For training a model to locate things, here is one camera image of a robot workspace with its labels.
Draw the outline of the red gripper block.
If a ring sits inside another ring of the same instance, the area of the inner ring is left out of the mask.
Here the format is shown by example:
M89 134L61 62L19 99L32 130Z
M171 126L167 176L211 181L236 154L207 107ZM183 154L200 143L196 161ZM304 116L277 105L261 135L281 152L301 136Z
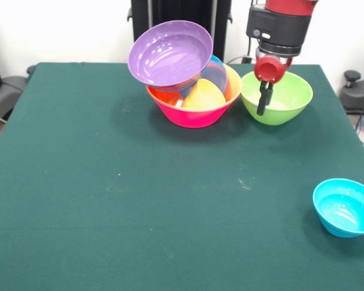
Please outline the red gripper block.
M273 93L273 83L279 82L292 63L292 57L280 58L274 55L265 55L257 58L254 65L255 77L260 82L260 99L257 107L257 115L262 116L266 105L269 105Z

